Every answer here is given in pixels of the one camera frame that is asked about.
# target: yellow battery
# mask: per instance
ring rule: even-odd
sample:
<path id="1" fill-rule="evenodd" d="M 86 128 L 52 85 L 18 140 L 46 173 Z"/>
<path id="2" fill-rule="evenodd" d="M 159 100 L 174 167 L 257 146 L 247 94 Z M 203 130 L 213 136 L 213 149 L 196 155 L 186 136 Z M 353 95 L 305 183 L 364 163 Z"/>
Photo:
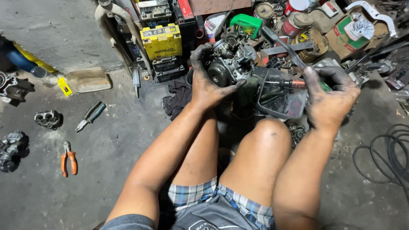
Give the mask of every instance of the yellow battery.
<path id="1" fill-rule="evenodd" d="M 141 31 L 141 38 L 151 61 L 182 55 L 182 39 L 178 25 L 157 25 L 154 29 L 145 27 Z"/>

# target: plaid shorts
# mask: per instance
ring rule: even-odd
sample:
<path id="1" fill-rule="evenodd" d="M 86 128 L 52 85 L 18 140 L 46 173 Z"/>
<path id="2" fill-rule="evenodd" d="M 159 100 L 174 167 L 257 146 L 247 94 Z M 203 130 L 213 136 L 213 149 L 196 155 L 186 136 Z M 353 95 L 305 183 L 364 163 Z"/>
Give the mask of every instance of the plaid shorts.
<path id="1" fill-rule="evenodd" d="M 217 184 L 217 177 L 201 185 L 181 186 L 171 184 L 166 191 L 160 193 L 160 200 L 168 201 L 166 209 L 180 211 L 186 207 L 209 201 L 217 194 L 223 195 L 230 204 L 244 217 L 249 219 L 261 230 L 271 230 L 274 218 L 271 207 L 263 206 L 245 198 L 222 184 Z"/>

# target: gray shirt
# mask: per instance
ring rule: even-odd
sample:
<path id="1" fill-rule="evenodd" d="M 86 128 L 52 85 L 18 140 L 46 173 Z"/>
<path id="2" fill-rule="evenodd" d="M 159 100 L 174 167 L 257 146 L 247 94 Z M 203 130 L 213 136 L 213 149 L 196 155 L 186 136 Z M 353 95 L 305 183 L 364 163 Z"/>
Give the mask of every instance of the gray shirt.
<path id="1" fill-rule="evenodd" d="M 257 230 L 258 228 L 218 194 L 208 202 L 182 209 L 175 214 L 172 230 Z M 146 216 L 128 214 L 107 222 L 101 230 L 154 230 L 153 221 Z"/>

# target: left hand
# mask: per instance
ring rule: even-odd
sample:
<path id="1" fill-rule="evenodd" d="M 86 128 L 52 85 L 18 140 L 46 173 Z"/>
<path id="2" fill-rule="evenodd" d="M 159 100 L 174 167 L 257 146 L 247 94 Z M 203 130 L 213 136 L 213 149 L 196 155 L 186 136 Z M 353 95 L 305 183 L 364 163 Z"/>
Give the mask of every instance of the left hand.
<path id="1" fill-rule="evenodd" d="M 200 45 L 190 56 L 193 72 L 193 89 L 192 101 L 194 107 L 206 111 L 218 105 L 223 98 L 236 92 L 242 85 L 246 84 L 246 80 L 237 81 L 236 85 L 220 88 L 213 83 L 202 64 L 202 58 L 205 54 L 212 52 L 213 45 L 206 43 Z"/>

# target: orange-handled pliers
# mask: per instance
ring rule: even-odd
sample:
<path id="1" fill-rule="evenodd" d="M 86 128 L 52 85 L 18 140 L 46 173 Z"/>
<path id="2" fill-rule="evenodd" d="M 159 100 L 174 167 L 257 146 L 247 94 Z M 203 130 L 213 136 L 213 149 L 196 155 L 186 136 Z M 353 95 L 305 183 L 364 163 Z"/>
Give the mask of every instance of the orange-handled pliers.
<path id="1" fill-rule="evenodd" d="M 64 177 L 68 177 L 67 171 L 67 156 L 70 158 L 71 161 L 71 174 L 76 175 L 78 173 L 78 164 L 75 159 L 75 152 L 71 151 L 71 144 L 66 141 L 63 144 L 64 146 L 64 154 L 61 155 L 61 171 Z"/>

